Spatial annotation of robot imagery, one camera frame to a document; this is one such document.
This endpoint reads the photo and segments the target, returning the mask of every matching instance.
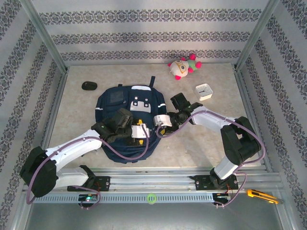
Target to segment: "stuffed toy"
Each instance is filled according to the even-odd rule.
[[[196,62],[195,59],[196,55],[191,54],[189,60],[182,57],[181,60],[168,64],[171,69],[170,72],[175,76],[176,80],[180,80],[182,77],[187,76],[188,73],[192,73],[201,67],[201,62]]]

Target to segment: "striped wall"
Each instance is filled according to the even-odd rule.
[[[235,63],[268,0],[33,0],[66,65]]]
[[[23,186],[19,172],[41,144],[61,72],[17,0],[0,0],[0,230]]]
[[[281,0],[241,73],[294,216],[307,229],[307,1]]]

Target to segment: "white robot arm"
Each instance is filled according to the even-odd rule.
[[[226,156],[210,172],[210,180],[215,188],[223,187],[243,162],[261,150],[260,143],[251,135],[254,134],[254,130],[247,118],[226,117],[200,103],[190,104],[182,93],[172,97],[171,101],[179,112],[160,115],[159,119],[155,119],[156,125],[166,126],[166,135],[179,131],[180,126],[188,121],[193,125],[201,125],[221,133]]]
[[[31,188],[35,197],[44,196],[54,188],[70,185],[91,188],[95,182],[95,175],[87,166],[81,165],[75,169],[63,167],[74,159],[100,148],[103,141],[111,143],[117,138],[143,138],[144,132],[149,137],[149,128],[146,124],[133,126],[132,120],[130,111],[119,109],[112,119],[107,118],[101,123],[96,123],[73,140],[46,150],[36,147],[31,150],[22,166],[20,176],[27,185],[30,184],[32,177],[35,178]],[[47,158],[49,160],[35,174],[37,168]]]

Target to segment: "floor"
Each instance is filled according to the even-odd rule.
[[[169,74],[167,65],[72,66],[65,85],[50,147],[69,141],[95,123],[94,110],[98,97],[108,88],[123,85],[149,84],[156,76],[154,87],[160,91],[169,112],[175,109],[170,98],[179,92],[191,102],[200,102],[194,94],[197,85],[207,83],[212,98],[202,101],[207,108],[229,117],[246,116],[230,64],[203,64],[200,70],[181,80]],[[84,91],[84,81],[98,84],[95,91]],[[90,168],[122,167],[212,167],[224,157],[221,135],[201,126],[186,126],[183,131],[163,139],[147,160],[137,163],[115,163],[102,149],[92,151],[67,165],[85,164]]]
[[[280,230],[276,206],[240,194],[225,209],[212,203],[33,204],[26,230]]]

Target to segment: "black mouse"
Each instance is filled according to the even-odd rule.
[[[92,81],[85,81],[83,82],[81,88],[83,90],[95,90],[97,89],[97,83],[92,82]]]

